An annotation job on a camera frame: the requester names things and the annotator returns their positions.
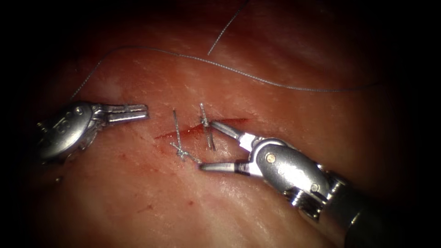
red blood streak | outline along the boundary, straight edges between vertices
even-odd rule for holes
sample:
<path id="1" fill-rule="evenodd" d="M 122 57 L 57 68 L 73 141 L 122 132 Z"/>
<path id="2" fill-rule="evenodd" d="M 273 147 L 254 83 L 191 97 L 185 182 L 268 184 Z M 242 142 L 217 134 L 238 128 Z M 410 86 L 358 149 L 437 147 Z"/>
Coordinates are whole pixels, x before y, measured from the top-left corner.
<path id="1" fill-rule="evenodd" d="M 236 118 L 236 119 L 222 119 L 222 120 L 215 120 L 215 121 L 219 121 L 228 125 L 237 125 L 237 124 L 242 124 L 247 122 L 249 119 L 246 118 Z M 202 124 L 199 124 L 195 127 L 192 127 L 190 129 L 187 130 L 183 130 L 183 131 L 179 131 L 179 134 L 181 137 L 183 136 L 187 136 L 187 135 L 194 135 L 194 134 L 202 134 L 204 132 L 204 127 L 202 126 Z M 167 137 L 171 137 L 173 135 L 175 135 L 176 132 L 170 132 L 170 133 L 166 133 L 164 135 L 160 135 L 155 137 L 155 139 L 162 139 L 162 138 L 167 138 Z"/>

skin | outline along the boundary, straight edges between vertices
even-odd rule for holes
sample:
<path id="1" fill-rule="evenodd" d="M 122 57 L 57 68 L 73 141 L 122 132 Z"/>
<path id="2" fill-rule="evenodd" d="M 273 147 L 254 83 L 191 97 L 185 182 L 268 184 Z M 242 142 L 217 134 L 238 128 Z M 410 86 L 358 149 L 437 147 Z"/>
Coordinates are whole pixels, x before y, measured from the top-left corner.
<path id="1" fill-rule="evenodd" d="M 121 45 L 197 56 L 304 88 L 384 82 L 368 32 L 323 3 L 251 1 L 209 56 L 242 2 L 174 4 L 106 13 L 78 31 L 66 45 L 78 53 L 42 77 L 32 118 L 66 104 L 102 55 Z M 74 100 L 143 103 L 151 119 L 106 128 L 75 159 L 32 179 L 24 206 L 42 247 L 333 247 L 262 180 L 201 172 L 176 155 L 173 109 L 183 149 L 193 156 L 248 157 L 218 132 L 217 151 L 208 149 L 200 102 L 209 119 L 233 119 L 238 129 L 283 139 L 379 201 L 396 207 L 403 191 L 411 192 L 400 97 L 387 82 L 348 92 L 289 90 L 200 61 L 127 49 L 107 57 Z M 40 187 L 59 175 L 61 184 Z"/>

blood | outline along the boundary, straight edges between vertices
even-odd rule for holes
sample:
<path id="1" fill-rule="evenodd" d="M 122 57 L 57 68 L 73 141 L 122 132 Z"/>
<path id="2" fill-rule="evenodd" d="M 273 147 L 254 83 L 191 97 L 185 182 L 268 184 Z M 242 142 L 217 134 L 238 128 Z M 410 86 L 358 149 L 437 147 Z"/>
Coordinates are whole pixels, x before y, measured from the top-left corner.
<path id="1" fill-rule="evenodd" d="M 235 118 L 235 119 L 220 119 L 220 120 L 215 120 L 215 121 L 219 121 L 228 125 L 238 125 L 238 124 L 243 124 L 247 121 L 249 121 L 249 119 L 247 118 Z M 179 134 L 181 135 L 181 138 L 188 136 L 188 135 L 194 135 L 194 134 L 203 134 L 204 133 L 204 127 L 202 126 L 202 124 L 199 124 L 195 127 L 192 127 L 190 129 L 187 130 L 182 130 L 179 131 Z M 170 132 L 170 133 L 166 133 L 164 135 L 160 135 L 155 137 L 155 139 L 163 139 L 163 138 L 168 138 L 168 137 L 173 137 L 176 135 L 176 132 Z"/>
<path id="2" fill-rule="evenodd" d="M 142 213 L 142 212 L 144 212 L 146 210 L 153 210 L 153 205 L 151 205 L 151 204 L 147 205 L 147 207 L 138 210 L 138 213 Z"/>

screw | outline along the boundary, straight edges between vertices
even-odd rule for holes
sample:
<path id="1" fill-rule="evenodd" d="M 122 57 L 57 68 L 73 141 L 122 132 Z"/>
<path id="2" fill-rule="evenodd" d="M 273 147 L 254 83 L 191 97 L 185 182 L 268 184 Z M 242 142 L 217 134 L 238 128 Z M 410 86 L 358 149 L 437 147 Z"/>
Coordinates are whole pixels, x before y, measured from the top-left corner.
<path id="1" fill-rule="evenodd" d="M 83 109 L 81 107 L 76 107 L 75 108 L 75 114 L 82 115 L 83 114 Z"/>
<path id="2" fill-rule="evenodd" d="M 320 188 L 320 187 L 319 187 L 318 184 L 316 184 L 316 183 L 313 183 L 313 184 L 311 185 L 311 191 L 312 191 L 312 192 L 317 192 L 319 188 Z"/>
<path id="3" fill-rule="evenodd" d="M 268 163 L 274 163 L 274 162 L 276 161 L 276 156 L 275 156 L 274 154 L 272 154 L 272 153 L 268 153 L 268 154 L 265 156 L 265 159 L 266 159 L 266 161 L 267 161 Z"/>

wound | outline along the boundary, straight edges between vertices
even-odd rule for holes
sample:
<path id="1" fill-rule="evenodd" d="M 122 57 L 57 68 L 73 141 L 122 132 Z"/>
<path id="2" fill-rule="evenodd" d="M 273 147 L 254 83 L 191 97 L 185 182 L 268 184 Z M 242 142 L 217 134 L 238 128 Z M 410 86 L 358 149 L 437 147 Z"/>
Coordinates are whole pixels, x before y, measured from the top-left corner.
<path id="1" fill-rule="evenodd" d="M 235 125 L 244 124 L 244 123 L 248 122 L 249 119 L 247 119 L 247 118 L 214 119 L 213 121 L 219 121 L 219 122 L 223 122 L 228 125 L 235 126 Z M 195 134 L 204 134 L 204 126 L 202 124 L 199 124 L 199 125 L 194 126 L 190 129 L 179 131 L 179 134 L 180 134 L 181 138 L 193 136 Z M 166 133 L 164 135 L 157 136 L 154 139 L 158 140 L 158 139 L 170 138 L 170 137 L 174 137 L 174 136 L 176 136 L 176 131 L 172 131 L 172 132 Z"/>

